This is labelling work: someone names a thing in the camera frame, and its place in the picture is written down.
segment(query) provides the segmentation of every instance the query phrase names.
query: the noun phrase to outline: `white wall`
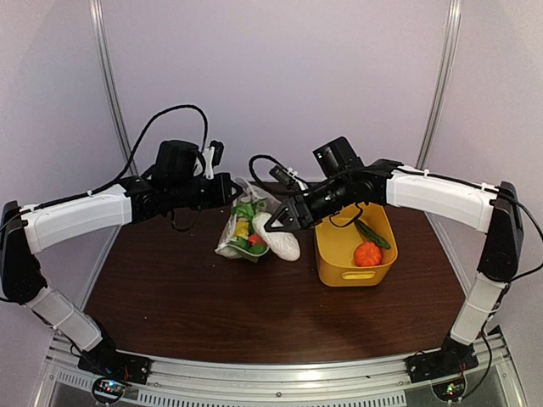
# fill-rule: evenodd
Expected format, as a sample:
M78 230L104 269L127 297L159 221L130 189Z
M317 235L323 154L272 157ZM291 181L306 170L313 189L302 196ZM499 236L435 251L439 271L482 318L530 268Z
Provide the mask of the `white wall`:
M428 167L474 181L513 182L543 223L543 3L464 2L451 82ZM484 236L442 220L468 279ZM521 270L538 265L541 241L525 219ZM505 332L529 405L543 405L543 272L516 282L495 318Z
M224 170L247 175L251 155L270 153L319 179L311 151L341 135L368 163L415 163L448 8L447 0L116 0L104 2L104 20L132 140L158 110L195 103L210 138L226 144ZM200 142L196 113L161 118L139 170L161 140L177 137Z
M87 0L0 3L0 204L40 203L96 187L122 166L104 96ZM82 301L101 231L49 249L42 272ZM0 303L0 405L23 406L51 332Z

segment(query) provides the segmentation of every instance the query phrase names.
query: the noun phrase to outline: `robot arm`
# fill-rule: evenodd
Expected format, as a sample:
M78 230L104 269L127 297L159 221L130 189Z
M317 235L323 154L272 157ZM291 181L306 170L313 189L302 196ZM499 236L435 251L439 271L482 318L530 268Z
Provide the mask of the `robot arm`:
M0 278L7 299L31 309L72 341L82 353L82 369L111 375L127 366L131 381L143 382L146 375L141 367L131 369L138 358L123 360L126 356L116 352L105 329L42 276L35 255L72 237L139 223L176 208L201 210L231 203L241 187L231 181L230 174L212 170L221 160L222 149L221 143L212 142L201 154L195 176L198 146L163 142L155 165L146 171L150 179L123 178L100 193L50 206L21 208L16 201L7 203L0 234Z
M473 341L518 271L523 226L514 204L514 186L507 182L499 187L475 185L384 159L365 166L344 137L313 153L327 179L291 193L267 222L266 231L307 229L345 206L363 202L422 210L487 234L479 273L441 350L434 356L417 355L407 361L413 382L443 376L443 372L457 373L458 366L470 358ZM439 369L434 374L431 370L435 371L435 366Z

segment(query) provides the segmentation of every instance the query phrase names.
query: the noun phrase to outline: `table surface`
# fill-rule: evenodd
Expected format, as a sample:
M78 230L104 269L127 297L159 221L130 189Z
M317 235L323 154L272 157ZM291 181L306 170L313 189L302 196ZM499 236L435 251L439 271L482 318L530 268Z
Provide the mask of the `table surface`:
M120 349L231 363L357 360L439 347L464 295L426 216L386 209L399 258L376 287L332 288L316 271L313 231L296 262L214 253L228 210L187 233L164 218L124 227L86 312ZM194 213L180 210L179 223Z

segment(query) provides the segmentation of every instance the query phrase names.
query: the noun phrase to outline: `toy vegetable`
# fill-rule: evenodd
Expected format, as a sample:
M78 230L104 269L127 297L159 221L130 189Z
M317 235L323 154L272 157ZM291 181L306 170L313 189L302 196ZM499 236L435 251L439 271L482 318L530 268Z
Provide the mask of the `toy vegetable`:
M372 267L380 265L383 261L383 253L374 242L364 242L355 250L355 265L357 267Z

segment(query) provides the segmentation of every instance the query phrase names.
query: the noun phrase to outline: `wire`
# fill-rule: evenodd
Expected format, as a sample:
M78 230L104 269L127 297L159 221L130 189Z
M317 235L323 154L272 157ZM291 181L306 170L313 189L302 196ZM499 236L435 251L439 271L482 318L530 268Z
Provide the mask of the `wire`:
M406 170L405 168L401 168L401 167L396 167L395 168L396 171L399 171L399 172L403 172L404 174L407 174L407 175L410 175L410 176L429 176L431 178L438 178L440 180L444 180L444 181L450 181L450 182L455 182L457 184L462 184L466 187L471 187L471 188L475 188L475 189L482 189L480 185L478 184L475 184L474 182L470 182L470 181L464 181L464 180L461 180L459 178L454 178L452 176L442 176L440 174L433 174L433 173L424 173L423 171L411 171L411 170ZM495 188L484 188L484 191L486 192L494 192L494 193L498 193L499 190L495 189Z
M405 174L409 174L409 175L431 176L433 178L439 178L441 180L456 182L456 183L459 183L459 184L462 184L462 185L465 185L465 186L468 186L468 187L473 187L475 189L479 189L479 190L482 189L481 186L479 186L477 184L474 184L474 183L468 182L468 181L464 181L464 180L459 180L457 178L453 178L453 177L450 177L450 176L441 176L439 174L431 174L431 173L424 174L424 172L405 170L405 169L400 168L400 167L396 168L396 170L399 171L399 172L403 172ZM486 192L499 193L499 190L496 190L495 188L483 188L483 189ZM531 214L531 212L528 210L528 208L526 208L526 206L524 206L524 204L520 203L517 199L511 198L506 194L502 194L501 198L504 198L505 200L509 201L511 204L514 204L517 207L519 207L529 217L530 221L532 222L535 229L537 230L538 235L540 236L541 242L543 243L543 230L541 230L541 227L540 227L539 223L537 222L535 217ZM539 271L541 269L543 269L543 261L537 267L535 267L535 268L533 268L531 270L525 271L524 273L521 273L521 274L513 277L513 279L511 279L511 282L515 282L516 280L518 280L520 278L530 276L530 275L534 274L535 272L537 272L537 271Z
M489 364L486 366L486 369L483 375L481 376L481 380L479 380L479 382L475 386L473 386L473 388L469 392L462 395L462 401L470 397L473 393L475 393L475 391L481 386L481 384L483 384L484 379L489 375L490 368L492 367L492 348L490 347L489 340L486 338L486 335L484 335L484 328L486 327L487 322L488 321L486 321L483 324L483 327L481 328L481 337L483 338L483 342L489 351Z
M282 195L282 196L285 196L285 197L298 197L298 196L306 195L307 193L311 193L311 192L317 191L317 190L319 190L319 189L321 189L323 187L328 186L333 181L337 180L338 178L341 178L342 176L347 176L347 175L350 175L350 174L355 174L355 173L360 173L360 172L362 172L362 173L363 172L368 172L369 170L374 170L376 168L376 167L350 168L348 170L340 171L340 172L334 174L333 176L328 177L326 180L318 182L317 184L315 184L312 187L309 187L309 188L307 188L307 189L305 189L303 191L296 191L296 192L281 191L281 190L278 190L278 189L271 188L271 187L267 186L267 184L265 184L256 175L255 168L254 168L255 161L257 159L268 159L268 157L270 157L271 159L274 160L273 157L263 155L263 154L257 154L257 155L254 155L253 157L251 157L251 159L249 160L249 173L255 179L256 184L259 187L261 187L264 191L266 191L268 193L276 194L276 195Z
M254 165L255 165L255 161L258 160L258 159L265 159L267 161L271 161L273 164L275 165L278 165L279 167L281 167L282 170L284 170L285 172L289 173L290 171L288 170L287 167L285 167L283 164L281 164L281 162L279 162L278 159L275 159L274 157L272 157L271 155L267 155L267 154L256 154L254 155L253 157L250 158L249 160L249 172L251 174L251 176L255 179L256 183L259 185L259 187L261 187L262 189L264 189L265 191L269 192L269 193L276 193L277 195L289 195L291 193L294 193L294 192L288 192L288 191L281 191L281 190L278 190L278 189L273 189L273 188L270 188L268 187L257 175L256 175L256 172L255 172L255 168L254 168ZM303 178L299 177L299 176L293 176L294 179L298 180L298 181L302 181L304 182L306 185L309 185L309 183L304 180Z
M543 243L543 231L541 230L541 226L537 223L537 220L535 219L535 217L531 214L531 212L528 210L528 208L526 208L522 203L520 203L519 201L517 201L516 199L512 199L512 198L509 198L509 197L506 197L506 199L517 205L520 209L523 210L523 212L529 217L529 219L532 221L532 223L534 224L534 227L535 229L537 230L537 233L540 235L540 239L541 239L541 242ZM529 276L530 274L534 274L536 271L539 271L543 269L543 262L541 262L540 265L538 265L537 267L531 269L531 270L528 270L528 271L525 271L524 273L522 274L519 274L515 277L513 277L513 279L511 279L511 282L515 282L516 280L518 280L519 278L523 278L523 277L526 277L526 276Z
M120 171L120 173L113 180L103 184L101 187L93 189L90 192L90 194L91 195L96 195L97 193L103 192L106 189L112 187L115 183L117 183L125 175L125 173L130 169L130 166L132 165L132 162L134 161L134 156L136 155L136 151L139 148L139 145L142 142L143 137L147 133L147 130L153 124L153 122L155 120L157 120L160 116L163 116L164 114L168 114L168 113L170 113L170 112L172 112L174 110L179 110L179 109L196 110L202 116L202 121L204 122L204 137L202 139L201 151L203 152L204 148L205 148L205 144L207 143L207 133L208 133L208 130L209 130L209 124L208 124L207 116L205 115L204 111L201 108L199 108L198 106L193 105L193 104L178 104L177 106L171 106L170 108L164 109L164 110L160 111L159 113L155 114L147 122L147 125L145 125L145 127L143 128L143 130L140 133L139 137L137 138L136 143L134 144L134 147L132 148L132 150L130 152L128 160L126 161L126 164L125 164L124 168ZM50 206L58 205L58 204L61 204L61 203L64 204L66 202L73 201L75 199L85 198L87 196L89 196L89 192L78 193L76 195L71 195L69 197L60 198L60 199L54 199L53 201L40 203L39 205L37 205L34 208L34 210L48 208Z

